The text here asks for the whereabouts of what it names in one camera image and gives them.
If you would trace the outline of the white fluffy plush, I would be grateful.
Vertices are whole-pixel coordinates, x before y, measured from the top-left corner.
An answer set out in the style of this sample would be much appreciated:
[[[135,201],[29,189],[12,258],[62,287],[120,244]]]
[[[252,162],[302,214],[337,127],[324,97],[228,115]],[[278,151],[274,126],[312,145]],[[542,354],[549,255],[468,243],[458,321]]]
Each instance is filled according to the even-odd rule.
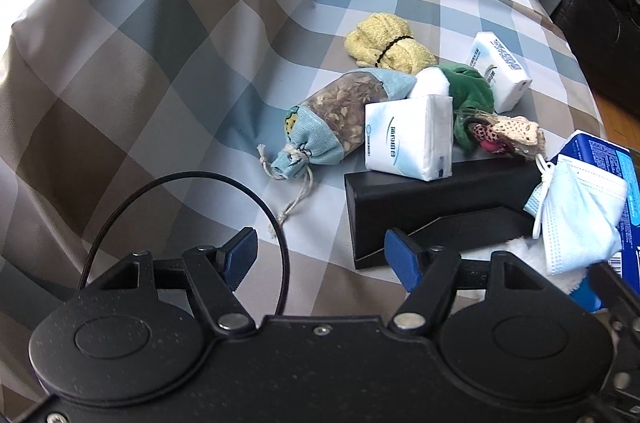
[[[548,279],[555,287],[558,287],[565,294],[573,293],[578,289],[582,280],[587,277],[587,269],[577,268],[566,273],[556,273],[552,275],[547,269],[546,253],[544,253],[544,241],[528,238],[518,238],[506,241],[493,247],[481,247],[477,250],[464,252],[465,259],[475,259],[475,261],[489,261],[491,254],[497,251],[510,252]]]

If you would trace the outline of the light blue face mask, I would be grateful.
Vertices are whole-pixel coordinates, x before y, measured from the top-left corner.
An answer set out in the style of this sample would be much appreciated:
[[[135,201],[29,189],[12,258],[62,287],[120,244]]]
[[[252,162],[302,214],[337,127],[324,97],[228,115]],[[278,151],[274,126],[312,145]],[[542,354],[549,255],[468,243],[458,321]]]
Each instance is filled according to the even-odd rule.
[[[544,240],[547,269],[555,275],[607,261],[622,248],[617,225],[626,206],[623,178],[560,154],[538,154],[540,184],[525,203],[533,237]]]

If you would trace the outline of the white tissue pack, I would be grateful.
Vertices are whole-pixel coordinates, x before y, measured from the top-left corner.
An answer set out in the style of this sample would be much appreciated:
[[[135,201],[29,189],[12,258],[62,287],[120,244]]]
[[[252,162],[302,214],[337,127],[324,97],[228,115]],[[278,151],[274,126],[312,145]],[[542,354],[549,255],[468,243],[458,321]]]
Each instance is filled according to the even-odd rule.
[[[489,31],[475,35],[468,65],[488,83],[498,113],[511,111],[533,82],[506,45]]]
[[[452,175],[454,111],[449,96],[366,105],[364,162],[369,171],[414,180]]]

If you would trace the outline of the black rectangular case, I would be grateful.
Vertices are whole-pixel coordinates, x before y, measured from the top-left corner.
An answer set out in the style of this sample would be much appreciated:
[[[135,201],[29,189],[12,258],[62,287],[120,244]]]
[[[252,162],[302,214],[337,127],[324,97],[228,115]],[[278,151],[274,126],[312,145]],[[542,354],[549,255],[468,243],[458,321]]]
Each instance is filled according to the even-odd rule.
[[[424,182],[380,172],[350,173],[345,192],[358,269],[384,266],[384,237],[397,228],[429,247],[458,252],[530,235],[524,211],[540,183],[533,162],[497,158],[458,162],[452,175]]]

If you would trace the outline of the white tissue pack front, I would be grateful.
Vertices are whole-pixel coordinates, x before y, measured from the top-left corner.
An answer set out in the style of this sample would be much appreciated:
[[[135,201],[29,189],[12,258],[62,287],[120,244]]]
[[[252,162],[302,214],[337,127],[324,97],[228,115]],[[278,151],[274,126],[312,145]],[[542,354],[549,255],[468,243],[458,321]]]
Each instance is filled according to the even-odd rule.
[[[452,175],[454,111],[449,96],[366,105],[364,162],[369,171],[414,180]]]

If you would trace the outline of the herb sachet blue cloth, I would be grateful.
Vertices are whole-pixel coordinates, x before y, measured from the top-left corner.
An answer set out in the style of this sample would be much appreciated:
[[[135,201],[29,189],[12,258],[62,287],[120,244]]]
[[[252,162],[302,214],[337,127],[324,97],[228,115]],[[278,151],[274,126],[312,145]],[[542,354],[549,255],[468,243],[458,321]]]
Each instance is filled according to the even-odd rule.
[[[260,165],[273,180],[301,180],[295,199],[278,215],[284,223],[314,187],[314,167],[342,162],[364,140],[366,105],[408,97],[416,77],[390,69],[348,71],[288,109],[283,121],[284,146],[269,161],[257,146]]]

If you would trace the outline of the checkered cloth cover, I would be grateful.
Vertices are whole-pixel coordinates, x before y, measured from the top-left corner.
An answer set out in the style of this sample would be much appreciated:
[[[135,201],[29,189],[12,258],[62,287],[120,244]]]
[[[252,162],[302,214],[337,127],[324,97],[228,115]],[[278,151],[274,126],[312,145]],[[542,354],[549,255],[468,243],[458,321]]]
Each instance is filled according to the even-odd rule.
[[[273,211],[295,206],[286,310],[393,313],[386,268],[352,264],[344,177],[354,152],[314,172],[314,188],[264,173],[257,147],[284,144],[288,108],[354,68],[345,36],[373,13],[405,18],[438,59],[459,62],[494,32],[533,84],[518,114],[555,152],[574,131],[602,134],[585,76],[536,0],[35,0],[1,65],[1,410],[42,389],[32,330],[75,292],[96,234],[131,192],[173,172],[233,177]]]

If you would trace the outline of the yellow knitted cloth roll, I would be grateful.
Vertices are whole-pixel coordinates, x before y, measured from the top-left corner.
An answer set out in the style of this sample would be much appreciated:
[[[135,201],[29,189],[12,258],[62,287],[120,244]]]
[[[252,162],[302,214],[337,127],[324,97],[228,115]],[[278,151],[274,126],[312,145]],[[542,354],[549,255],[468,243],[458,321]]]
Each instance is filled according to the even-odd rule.
[[[418,42],[408,21],[388,13],[374,13],[345,38],[345,50],[358,67],[382,68],[412,74],[437,64]]]

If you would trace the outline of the blue tissue box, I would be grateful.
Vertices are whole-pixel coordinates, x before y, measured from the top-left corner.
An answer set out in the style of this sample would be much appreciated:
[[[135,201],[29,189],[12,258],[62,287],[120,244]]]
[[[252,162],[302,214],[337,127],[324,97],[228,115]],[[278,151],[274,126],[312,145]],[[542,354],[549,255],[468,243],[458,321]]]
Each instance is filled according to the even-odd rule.
[[[639,178],[631,152],[576,131],[551,160],[541,210],[548,273],[607,261],[639,290]]]

